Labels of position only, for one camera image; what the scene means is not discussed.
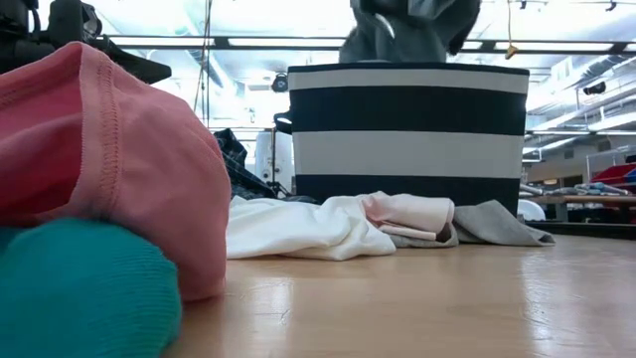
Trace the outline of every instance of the ceiling light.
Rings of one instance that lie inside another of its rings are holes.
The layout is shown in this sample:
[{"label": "ceiling light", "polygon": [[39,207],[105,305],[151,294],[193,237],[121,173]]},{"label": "ceiling light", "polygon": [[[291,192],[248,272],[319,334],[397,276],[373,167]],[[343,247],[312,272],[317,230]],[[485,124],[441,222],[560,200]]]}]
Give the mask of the ceiling light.
[{"label": "ceiling light", "polygon": [[550,119],[547,122],[541,123],[537,125],[536,127],[534,127],[533,130],[545,130],[545,129],[554,128],[556,126],[564,124],[565,122],[575,118],[576,118],[576,112],[571,112],[571,113],[562,115],[560,117],[557,117],[555,119]]},{"label": "ceiling light", "polygon": [[573,142],[574,140],[575,138],[562,139],[554,143],[550,143],[546,146],[543,146],[541,150],[551,150],[551,149],[559,148],[560,146],[566,145],[570,142]]},{"label": "ceiling light", "polygon": [[636,130],[605,130],[596,132],[598,135],[636,135]]},{"label": "ceiling light", "polygon": [[466,41],[464,46],[462,46],[462,50],[478,50],[481,48],[481,41]]},{"label": "ceiling light", "polygon": [[335,47],[339,48],[344,39],[228,39],[232,46],[263,47]]},{"label": "ceiling light", "polygon": [[523,153],[524,153],[524,155],[530,154],[530,153],[532,153],[532,152],[534,152],[535,150],[538,150],[538,149],[539,149],[538,147],[524,147]]},{"label": "ceiling light", "polygon": [[109,36],[115,45],[126,47],[200,47],[204,38],[201,37],[142,37],[142,36]]},{"label": "ceiling light", "polygon": [[[541,42],[515,42],[515,47],[519,50],[527,51],[606,51],[613,45],[607,43],[541,43]],[[508,43],[499,42],[495,44],[496,50],[507,50]]]},{"label": "ceiling light", "polygon": [[587,135],[586,130],[531,130],[533,135]]},{"label": "ceiling light", "polygon": [[587,129],[589,130],[603,130],[608,128],[613,128],[619,125],[627,124],[629,122],[636,120],[636,112],[630,112],[620,115],[615,115],[609,118],[605,118],[599,122],[596,122],[590,125]]}]

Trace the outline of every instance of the striped basket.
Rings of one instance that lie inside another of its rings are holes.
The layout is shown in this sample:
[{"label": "striped basket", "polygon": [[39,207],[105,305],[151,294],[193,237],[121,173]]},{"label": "striped basket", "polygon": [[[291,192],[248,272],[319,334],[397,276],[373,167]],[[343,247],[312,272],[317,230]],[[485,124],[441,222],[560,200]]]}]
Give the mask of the striped basket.
[{"label": "striped basket", "polygon": [[289,69],[297,194],[382,190],[516,214],[526,70],[358,63]]}]

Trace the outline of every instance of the gray garment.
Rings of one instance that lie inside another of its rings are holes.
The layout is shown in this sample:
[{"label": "gray garment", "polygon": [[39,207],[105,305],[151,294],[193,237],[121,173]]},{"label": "gray garment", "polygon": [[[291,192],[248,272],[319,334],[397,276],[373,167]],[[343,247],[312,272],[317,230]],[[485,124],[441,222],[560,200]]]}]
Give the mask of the gray garment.
[{"label": "gray garment", "polygon": [[494,244],[505,246],[553,246],[549,233],[520,223],[498,201],[455,208],[451,237],[446,242],[412,239],[391,235],[397,248],[452,248],[462,244]]},{"label": "gray garment", "polygon": [[340,49],[340,62],[446,62],[449,42],[479,12],[480,0],[374,0],[386,8],[406,9],[403,15],[385,15],[395,37],[382,21],[360,10],[351,0],[357,27]]}]

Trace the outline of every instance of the white stripe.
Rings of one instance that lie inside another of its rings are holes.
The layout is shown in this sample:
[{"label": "white stripe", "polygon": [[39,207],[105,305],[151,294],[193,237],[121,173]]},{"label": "white stripe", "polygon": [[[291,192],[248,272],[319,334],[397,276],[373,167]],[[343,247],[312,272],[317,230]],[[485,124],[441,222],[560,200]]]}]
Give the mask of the white stripe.
[{"label": "white stripe", "polygon": [[293,134],[297,175],[519,178],[523,136],[407,131]]},{"label": "white stripe", "polygon": [[529,77],[460,70],[347,69],[289,73],[289,90],[342,87],[441,87],[528,93]]}]

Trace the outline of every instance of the navy and white striped bin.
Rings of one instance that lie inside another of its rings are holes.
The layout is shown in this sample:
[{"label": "navy and white striped bin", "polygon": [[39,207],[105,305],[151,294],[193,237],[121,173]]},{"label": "navy and white striped bin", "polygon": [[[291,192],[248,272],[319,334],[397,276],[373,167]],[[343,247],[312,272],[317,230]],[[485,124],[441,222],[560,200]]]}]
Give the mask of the navy and white striped bin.
[{"label": "navy and white striped bin", "polygon": [[297,194],[496,199],[516,214],[529,77],[458,64],[289,68]]}]

